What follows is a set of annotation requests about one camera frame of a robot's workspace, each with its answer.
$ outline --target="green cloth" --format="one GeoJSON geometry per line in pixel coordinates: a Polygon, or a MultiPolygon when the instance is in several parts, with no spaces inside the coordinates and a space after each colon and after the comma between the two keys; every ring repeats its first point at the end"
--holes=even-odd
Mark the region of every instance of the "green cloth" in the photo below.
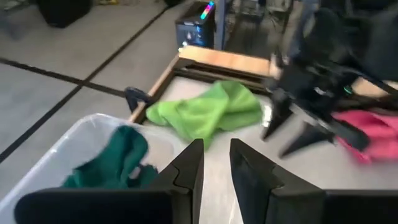
{"type": "Polygon", "coordinates": [[[130,126],[120,126],[103,151],[93,160],[77,167],[63,187],[126,189],[147,185],[157,176],[154,167],[140,165],[147,151],[148,143],[140,133],[130,126]],[[134,169],[141,171],[137,178],[130,179],[134,169]]]}
{"type": "Polygon", "coordinates": [[[242,84],[218,81],[196,98],[158,102],[146,115],[157,125],[172,126],[187,141],[203,139],[207,149],[217,130],[255,124],[261,120],[262,110],[258,99],[242,84]]]}

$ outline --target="red cloth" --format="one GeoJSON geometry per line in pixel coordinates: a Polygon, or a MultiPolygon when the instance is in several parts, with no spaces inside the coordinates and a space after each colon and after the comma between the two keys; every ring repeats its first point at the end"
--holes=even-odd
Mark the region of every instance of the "red cloth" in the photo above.
{"type": "Polygon", "coordinates": [[[392,161],[398,159],[398,116],[379,115],[369,111],[351,110],[335,114],[364,131],[370,138],[370,145],[364,152],[352,148],[337,138],[339,142],[352,152],[359,162],[369,164],[371,161],[392,161]]]}

